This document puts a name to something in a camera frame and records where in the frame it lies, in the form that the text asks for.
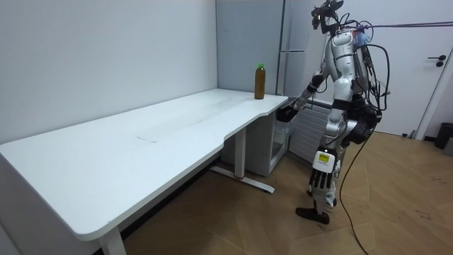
desk foot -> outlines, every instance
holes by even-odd
[[[104,255],[126,255],[125,246],[122,243],[120,231],[114,228],[99,238]]]
[[[228,177],[231,177],[233,179],[236,179],[238,181],[242,181],[243,183],[247,183],[249,185],[255,186],[256,188],[260,188],[263,191],[271,193],[271,194],[274,193],[274,191],[275,191],[275,189],[273,187],[271,187],[271,186],[269,186],[267,184],[261,183],[259,181],[252,180],[250,178],[247,178],[247,177],[243,177],[243,178],[240,178],[240,179],[236,178],[235,175],[232,172],[230,172],[228,170],[225,170],[223,168],[220,168],[218,166],[211,167],[211,170],[213,170],[213,171],[215,171],[215,172],[217,172],[219,174],[223,174],[225,176],[228,176]]]

small box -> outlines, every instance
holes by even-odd
[[[448,140],[447,146],[445,146],[444,154],[453,157],[453,137]]]

wooden floor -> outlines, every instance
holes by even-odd
[[[208,172],[125,240],[127,254],[363,254],[340,205],[328,226],[295,215],[312,204],[309,174],[286,155],[269,178],[252,175],[270,195]],[[432,143],[374,134],[343,200],[370,254],[453,254],[453,157]]]

cable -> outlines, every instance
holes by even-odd
[[[374,70],[374,67],[371,67],[371,70],[372,70],[372,76],[374,77],[374,82],[375,82],[375,86],[378,86],[379,85],[379,88],[377,88],[377,94],[374,94],[373,93],[373,96],[374,98],[376,99],[376,104],[377,105],[374,105],[373,102],[371,102],[371,100],[369,99],[369,95],[372,93],[370,90],[370,88],[368,89],[368,91],[365,90],[365,88],[360,85],[360,83],[358,82],[358,79],[356,79],[356,82],[357,82],[357,85],[359,85],[359,87],[364,91],[364,94],[365,94],[365,98],[367,99],[367,102],[368,104],[370,104],[374,109],[378,110],[378,111],[385,111],[387,109],[387,95],[389,93],[389,83],[390,83],[390,59],[389,59],[389,53],[387,52],[387,50],[380,46],[380,45],[373,45],[373,44],[368,44],[368,45],[362,45],[360,47],[358,47],[356,49],[356,52],[359,50],[359,49],[362,49],[362,48],[368,48],[368,47],[377,47],[381,50],[384,51],[385,53],[385,56],[386,56],[386,61],[387,61],[387,80],[386,80],[386,86],[385,86],[385,92],[383,94],[381,94],[381,89],[380,89],[380,82],[377,81],[377,78],[376,78],[376,72]],[[384,107],[381,108],[381,97],[384,97]]]
[[[346,17],[345,23],[348,22],[348,19],[349,19],[349,17],[351,16],[351,13],[346,13],[346,14],[344,14],[343,16],[341,16],[341,18],[340,18],[340,24],[341,24],[341,22],[343,22],[343,18],[344,18],[346,15],[348,15],[348,16]]]
[[[338,141],[338,139],[340,139],[346,133],[346,131],[348,131],[348,127],[345,127],[345,130],[343,132],[341,132],[341,135],[337,136],[330,142],[326,143],[326,146],[329,146],[329,145],[333,144],[334,142]]]
[[[369,21],[360,21],[359,26],[362,25],[362,23],[367,23],[369,24],[369,27],[371,28],[371,38],[369,39],[369,43],[373,41],[374,38],[374,27]]]
[[[342,198],[341,195],[343,194],[343,186],[344,186],[344,184],[345,184],[346,177],[348,177],[349,171],[351,170],[351,167],[353,166],[355,160],[356,160],[357,157],[359,156],[359,154],[360,154],[360,152],[362,151],[363,147],[367,144],[368,140],[369,140],[370,137],[373,135],[375,129],[376,129],[376,128],[373,128],[373,130],[371,131],[371,134],[370,134],[369,137],[365,140],[365,142],[362,144],[361,148],[359,149],[359,151],[358,151],[357,154],[355,155],[354,159],[352,160],[351,164],[350,164],[349,167],[348,167],[348,170],[346,171],[346,174],[345,174],[345,177],[343,178],[343,181],[341,181],[341,187],[340,187],[340,203],[341,203],[341,206],[343,206],[343,209],[345,210],[346,215],[348,216],[348,219],[349,219],[349,222],[350,222],[351,228],[352,228],[352,233],[354,234],[355,241],[357,241],[357,244],[359,244],[360,248],[362,249],[362,251],[363,251],[366,255],[369,255],[369,254],[368,254],[368,252],[365,250],[365,248],[363,248],[362,243],[360,243],[360,240],[359,240],[359,238],[357,237],[357,234],[355,233],[354,224],[352,223],[351,216],[349,215],[348,210],[346,210],[346,207],[345,207],[345,205],[343,204],[343,198]]]
[[[316,92],[317,92],[318,94],[322,94],[322,93],[324,93],[324,92],[327,91],[327,78],[326,78],[326,80],[325,80],[325,82],[326,82],[326,87],[324,88],[324,90],[323,90],[323,91],[318,91],[318,90],[316,90]]]

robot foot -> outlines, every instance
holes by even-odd
[[[307,193],[309,196],[313,197],[313,192],[311,192],[311,191],[306,191],[306,193]],[[333,207],[335,207],[335,206],[337,206],[337,199],[336,199],[336,198],[333,200]]]
[[[315,208],[297,208],[296,214],[304,219],[313,220],[325,225],[328,225],[331,222],[327,213],[323,212],[322,215],[319,215]]]

